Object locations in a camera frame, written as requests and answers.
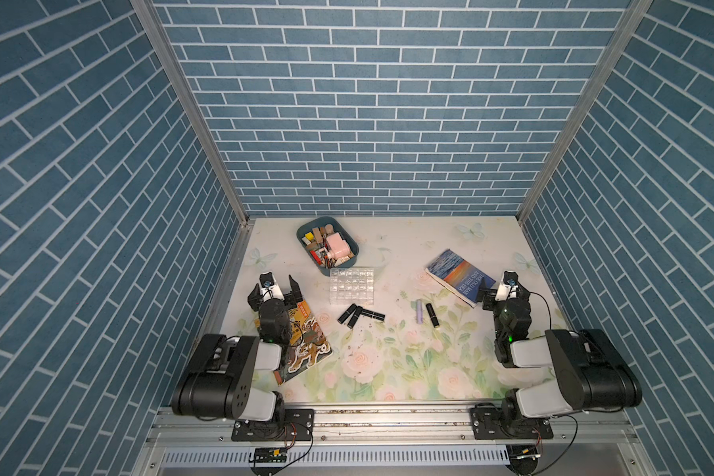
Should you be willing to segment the clear acrylic lipstick organizer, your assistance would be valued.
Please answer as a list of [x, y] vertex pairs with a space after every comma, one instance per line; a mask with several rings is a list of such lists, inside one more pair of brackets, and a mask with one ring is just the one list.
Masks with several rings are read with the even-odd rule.
[[375, 270], [373, 268], [333, 269], [330, 272], [331, 305], [373, 305]]

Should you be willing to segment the purple lipstick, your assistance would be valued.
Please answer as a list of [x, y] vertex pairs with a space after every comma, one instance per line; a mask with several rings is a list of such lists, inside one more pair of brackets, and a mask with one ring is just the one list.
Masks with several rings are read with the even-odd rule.
[[416, 299], [414, 302], [416, 324], [422, 325], [424, 323], [424, 304], [420, 299]]

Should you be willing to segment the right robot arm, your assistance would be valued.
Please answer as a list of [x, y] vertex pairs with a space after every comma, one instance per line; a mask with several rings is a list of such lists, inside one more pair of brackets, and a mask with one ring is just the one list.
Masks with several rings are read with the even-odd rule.
[[510, 391], [501, 406], [501, 419], [523, 422], [639, 406], [643, 400], [639, 379], [603, 330], [550, 328], [529, 337], [532, 295], [514, 272], [505, 273], [497, 287], [484, 279], [477, 290], [476, 301], [493, 313], [498, 362], [510, 369], [553, 370], [547, 382]]

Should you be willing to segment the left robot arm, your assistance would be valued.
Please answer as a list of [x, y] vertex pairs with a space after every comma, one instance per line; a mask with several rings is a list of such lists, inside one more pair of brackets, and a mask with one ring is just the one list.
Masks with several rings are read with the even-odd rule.
[[194, 349], [171, 398], [173, 413], [199, 420], [281, 422], [283, 397], [252, 386], [256, 371], [277, 371], [285, 364], [293, 335], [289, 311], [303, 301], [301, 288], [289, 278], [284, 293], [273, 273], [264, 273], [248, 296], [259, 317], [257, 336], [208, 333]]

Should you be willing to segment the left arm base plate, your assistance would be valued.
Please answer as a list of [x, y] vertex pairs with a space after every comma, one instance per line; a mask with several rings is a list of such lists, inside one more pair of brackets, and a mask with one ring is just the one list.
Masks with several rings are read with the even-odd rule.
[[234, 442], [311, 441], [314, 409], [287, 409], [267, 422], [236, 420], [231, 436]]

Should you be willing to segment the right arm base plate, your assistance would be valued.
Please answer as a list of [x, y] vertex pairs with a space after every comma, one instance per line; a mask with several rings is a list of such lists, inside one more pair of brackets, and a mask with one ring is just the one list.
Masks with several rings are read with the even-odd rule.
[[552, 440], [547, 418], [525, 418], [516, 410], [482, 404], [469, 410], [476, 440]]

